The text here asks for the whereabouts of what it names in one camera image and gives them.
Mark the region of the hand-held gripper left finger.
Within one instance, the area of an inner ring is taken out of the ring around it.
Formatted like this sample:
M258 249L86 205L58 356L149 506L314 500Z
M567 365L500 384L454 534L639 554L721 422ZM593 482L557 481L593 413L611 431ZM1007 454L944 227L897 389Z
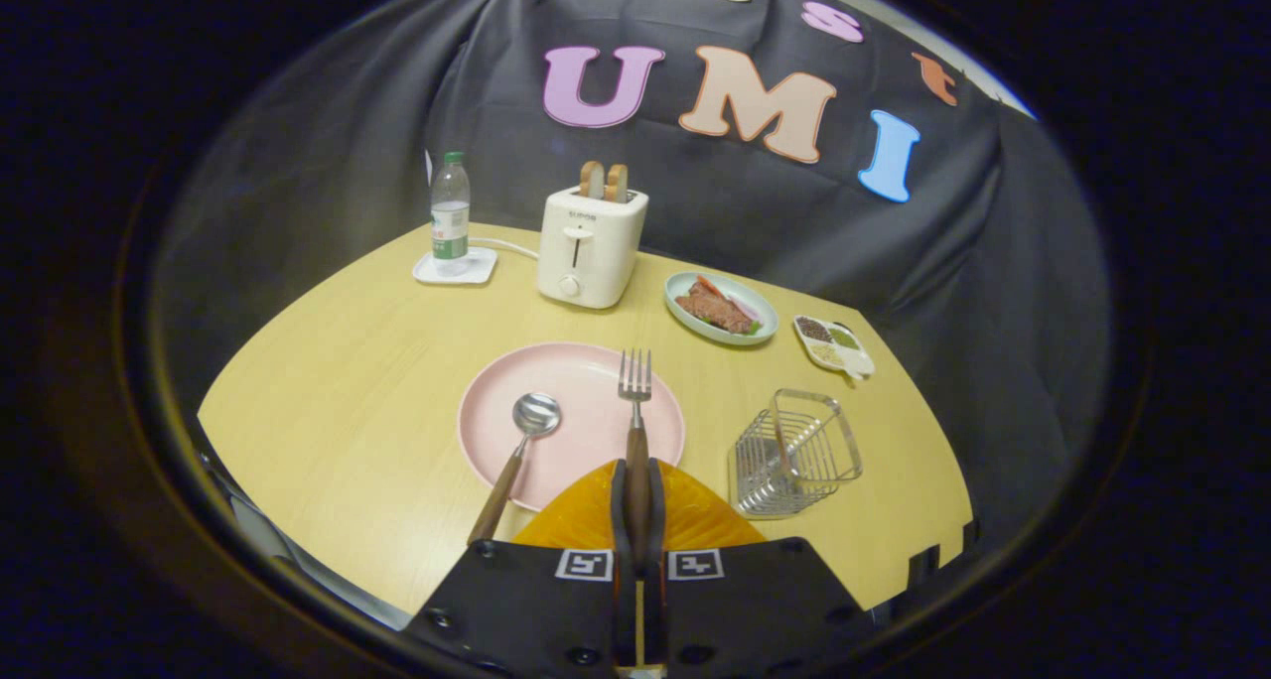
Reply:
M601 468L613 548L472 543L405 634L496 675L616 675L636 665L627 463Z

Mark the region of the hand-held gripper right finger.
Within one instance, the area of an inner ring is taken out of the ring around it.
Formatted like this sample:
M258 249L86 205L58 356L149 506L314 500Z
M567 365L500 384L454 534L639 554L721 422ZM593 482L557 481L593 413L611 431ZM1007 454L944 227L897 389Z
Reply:
M817 675L874 632L805 538L769 540L700 481L649 464L658 558L644 657L670 675Z

